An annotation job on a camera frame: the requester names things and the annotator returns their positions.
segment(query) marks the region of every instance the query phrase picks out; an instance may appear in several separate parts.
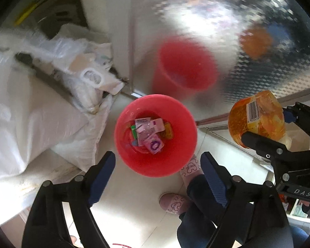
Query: jeans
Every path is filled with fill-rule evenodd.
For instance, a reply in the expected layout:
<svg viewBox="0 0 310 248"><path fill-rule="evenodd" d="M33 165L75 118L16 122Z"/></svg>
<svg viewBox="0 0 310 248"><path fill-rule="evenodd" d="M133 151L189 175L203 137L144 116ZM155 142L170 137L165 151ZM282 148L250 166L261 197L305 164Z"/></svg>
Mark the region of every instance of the jeans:
<svg viewBox="0 0 310 248"><path fill-rule="evenodd" d="M219 225L225 208L216 202L204 175L198 175L189 184L187 195L193 204L179 218L181 224L177 230L177 238L181 248L205 248L213 233L215 225ZM253 215L253 205L247 204L244 218L240 221L236 240L243 243ZM294 248L299 248L308 235L299 228L291 227Z"/></svg>

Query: tile floor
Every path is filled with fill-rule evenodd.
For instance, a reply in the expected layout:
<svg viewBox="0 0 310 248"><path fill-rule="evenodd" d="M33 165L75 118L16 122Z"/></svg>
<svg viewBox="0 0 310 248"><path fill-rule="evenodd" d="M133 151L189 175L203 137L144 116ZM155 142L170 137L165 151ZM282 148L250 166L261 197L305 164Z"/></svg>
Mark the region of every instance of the tile floor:
<svg viewBox="0 0 310 248"><path fill-rule="evenodd" d="M108 150L117 155L113 141L115 123L131 101L124 95L116 98L99 143L99 159ZM214 134L198 130L195 154L200 157L205 151L210 151L232 175L240 175L245 181L257 184L265 181L267 170L253 163L252 156ZM158 204L159 197L165 192L185 193L179 173L164 178L148 178L129 169L118 155L116 158L116 168L101 200L91 208L109 246L121 248L117 244L123 244L131 248L180 248L176 237L180 220L164 212ZM64 209L70 234L78 237L67 204Z"/></svg>

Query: screw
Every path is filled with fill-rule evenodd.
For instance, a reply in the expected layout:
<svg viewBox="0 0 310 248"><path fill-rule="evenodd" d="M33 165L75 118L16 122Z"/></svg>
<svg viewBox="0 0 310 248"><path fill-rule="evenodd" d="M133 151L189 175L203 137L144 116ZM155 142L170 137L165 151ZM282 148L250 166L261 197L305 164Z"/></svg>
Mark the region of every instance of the screw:
<svg viewBox="0 0 310 248"><path fill-rule="evenodd" d="M282 176L282 179L287 182L289 180L289 174L288 173L284 173L283 176Z"/></svg>
<svg viewBox="0 0 310 248"><path fill-rule="evenodd" d="M44 186L44 187L47 187L47 186L49 186L49 185L50 185L50 181L47 180L47 181L43 182L43 186Z"/></svg>
<svg viewBox="0 0 310 248"><path fill-rule="evenodd" d="M84 176L82 176L82 175L78 175L75 177L76 182L81 182L82 180L84 180Z"/></svg>
<svg viewBox="0 0 310 248"><path fill-rule="evenodd" d="M242 181L242 178L239 175L234 175L232 177L233 181L240 183Z"/></svg>
<svg viewBox="0 0 310 248"><path fill-rule="evenodd" d="M265 181L264 184L267 186L267 187L273 187L274 184L271 182L271 181Z"/></svg>

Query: plastic bag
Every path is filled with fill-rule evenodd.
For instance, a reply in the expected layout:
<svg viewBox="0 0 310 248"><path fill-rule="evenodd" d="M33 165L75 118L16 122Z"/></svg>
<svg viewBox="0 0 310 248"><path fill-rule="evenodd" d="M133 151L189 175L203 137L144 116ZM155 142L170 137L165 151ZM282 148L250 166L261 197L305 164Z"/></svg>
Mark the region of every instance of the plastic bag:
<svg viewBox="0 0 310 248"><path fill-rule="evenodd" d="M104 34L73 24L63 25L51 40L37 31L0 32L1 49L30 54L36 67L58 78L56 80L77 99L76 107L93 114L98 111L102 91L115 95L124 86L108 72L112 66L112 51L111 43L107 42Z"/></svg>
<svg viewBox="0 0 310 248"><path fill-rule="evenodd" d="M54 90L0 53L0 178L18 175L88 119Z"/></svg>
<svg viewBox="0 0 310 248"><path fill-rule="evenodd" d="M51 63L44 63L39 59L33 59L33 65L68 89L75 98L73 100L74 105L82 112L92 114L98 112L99 105L102 102L103 91L92 87L75 76L56 69Z"/></svg>
<svg viewBox="0 0 310 248"><path fill-rule="evenodd" d="M56 37L49 40L39 31L23 29L0 31L0 49L31 54L33 58L52 63L55 68L63 72L67 71L76 56L84 53L87 48L86 39Z"/></svg>
<svg viewBox="0 0 310 248"><path fill-rule="evenodd" d="M95 165L97 145L107 124L110 108L113 104L112 95L108 95L96 115L90 115L90 121L66 141L52 147L52 150L87 172Z"/></svg>

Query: person's foot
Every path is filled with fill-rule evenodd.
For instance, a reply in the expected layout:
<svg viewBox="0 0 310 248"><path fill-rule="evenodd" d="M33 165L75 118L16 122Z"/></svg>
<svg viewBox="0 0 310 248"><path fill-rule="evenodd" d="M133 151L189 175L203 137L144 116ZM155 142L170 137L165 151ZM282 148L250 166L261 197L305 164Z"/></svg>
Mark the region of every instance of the person's foot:
<svg viewBox="0 0 310 248"><path fill-rule="evenodd" d="M72 245L74 245L75 242L77 241L77 238L73 235L70 235L70 238L71 238Z"/></svg>
<svg viewBox="0 0 310 248"><path fill-rule="evenodd" d="M179 172L187 188L189 183L195 177L203 174L203 171L201 170L200 160L197 159L195 155L193 155L191 160Z"/></svg>
<svg viewBox="0 0 310 248"><path fill-rule="evenodd" d="M188 210L192 201L181 195L165 193L160 197L159 204L164 211L181 215Z"/></svg>

